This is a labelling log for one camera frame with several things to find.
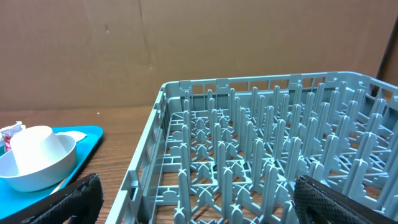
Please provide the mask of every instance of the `blue tray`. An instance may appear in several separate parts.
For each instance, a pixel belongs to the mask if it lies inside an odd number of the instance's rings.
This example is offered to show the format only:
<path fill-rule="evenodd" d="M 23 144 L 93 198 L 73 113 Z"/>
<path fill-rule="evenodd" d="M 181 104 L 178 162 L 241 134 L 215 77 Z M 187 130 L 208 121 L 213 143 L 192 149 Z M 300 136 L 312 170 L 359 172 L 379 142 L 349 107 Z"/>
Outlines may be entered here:
<path fill-rule="evenodd" d="M 103 130 L 98 126 L 72 126 L 53 128 L 53 130 L 55 133 L 64 131 L 81 131 L 87 134 L 83 140 L 77 142 L 77 166 L 61 186 L 62 189 L 80 173 L 79 171 L 83 168 L 82 165 L 85 163 L 87 158 L 94 153 L 93 149 L 103 135 Z M 3 179 L 0 179 L 0 220 L 50 195 L 57 185 L 58 184 L 55 184 L 52 187 L 36 192 L 18 192 L 12 189 Z"/>

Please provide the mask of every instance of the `red and white package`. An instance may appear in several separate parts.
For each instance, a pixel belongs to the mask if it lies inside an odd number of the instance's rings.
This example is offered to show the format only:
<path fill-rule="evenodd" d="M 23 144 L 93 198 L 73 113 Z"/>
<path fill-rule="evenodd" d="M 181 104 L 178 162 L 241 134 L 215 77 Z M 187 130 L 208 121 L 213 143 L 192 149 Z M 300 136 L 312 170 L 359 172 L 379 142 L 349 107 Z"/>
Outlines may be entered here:
<path fill-rule="evenodd" d="M 12 126 L 0 129 L 2 139 L 4 140 L 4 152 L 8 152 L 11 150 L 11 138 L 23 129 L 25 129 L 25 126 L 22 125 L 21 121 L 17 121 L 17 123 Z"/>

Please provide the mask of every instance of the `white cup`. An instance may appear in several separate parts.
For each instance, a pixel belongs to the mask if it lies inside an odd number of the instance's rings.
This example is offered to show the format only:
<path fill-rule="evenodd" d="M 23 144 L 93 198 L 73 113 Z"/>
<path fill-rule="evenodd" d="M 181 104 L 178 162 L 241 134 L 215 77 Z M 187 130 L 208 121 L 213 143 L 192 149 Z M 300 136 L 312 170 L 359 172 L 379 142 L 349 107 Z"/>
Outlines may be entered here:
<path fill-rule="evenodd" d="M 10 141 L 20 175 L 42 170 L 66 156 L 58 137 L 48 126 L 34 126 L 15 134 Z"/>

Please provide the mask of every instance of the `wooden table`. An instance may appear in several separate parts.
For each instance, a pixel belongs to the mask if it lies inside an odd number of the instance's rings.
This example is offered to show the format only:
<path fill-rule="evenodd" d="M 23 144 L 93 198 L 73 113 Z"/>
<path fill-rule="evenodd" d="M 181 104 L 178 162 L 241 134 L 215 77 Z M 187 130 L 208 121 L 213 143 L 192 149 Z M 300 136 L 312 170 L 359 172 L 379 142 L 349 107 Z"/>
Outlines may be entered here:
<path fill-rule="evenodd" d="M 95 108 L 75 110 L 43 110 L 43 111 L 2 111 L 0 112 L 0 127 L 9 126 L 15 121 L 22 121 L 27 127 L 36 125 L 78 126 L 95 124 L 104 129 L 103 141 L 94 156 L 85 167 L 80 177 L 90 173 L 97 173 L 101 179 L 104 190 L 104 204 L 99 214 L 97 223 L 104 223 L 112 207 L 113 201 L 120 188 L 126 169 L 131 161 L 139 138 L 147 122 L 152 106 L 125 107 L 125 108 Z M 176 184 L 177 176 L 165 174 L 163 184 Z M 368 195 L 377 198 L 379 191 L 368 189 Z M 221 205 L 221 195 L 214 198 Z M 254 201 L 261 203 L 261 195 L 253 194 Z M 192 197 L 191 203 L 195 204 L 197 198 Z M 157 223 L 174 223 L 175 206 L 159 207 Z M 281 209 L 275 212 L 280 216 Z M 244 216 L 254 218 L 246 209 Z M 209 207 L 203 207 L 193 215 L 195 220 L 219 219 L 220 214 Z"/>

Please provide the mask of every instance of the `plastic dish rack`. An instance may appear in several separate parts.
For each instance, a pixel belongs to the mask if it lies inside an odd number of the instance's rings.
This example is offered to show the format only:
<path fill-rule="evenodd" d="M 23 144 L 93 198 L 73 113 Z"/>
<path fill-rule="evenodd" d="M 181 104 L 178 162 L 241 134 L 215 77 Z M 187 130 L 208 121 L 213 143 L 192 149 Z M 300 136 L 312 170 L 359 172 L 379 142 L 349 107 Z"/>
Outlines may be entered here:
<path fill-rule="evenodd" d="M 175 223 L 298 223 L 303 174 L 397 220 L 397 96 L 353 72 L 166 83 L 106 223 L 155 223 L 163 205 Z M 206 206 L 220 218 L 194 219 Z"/>

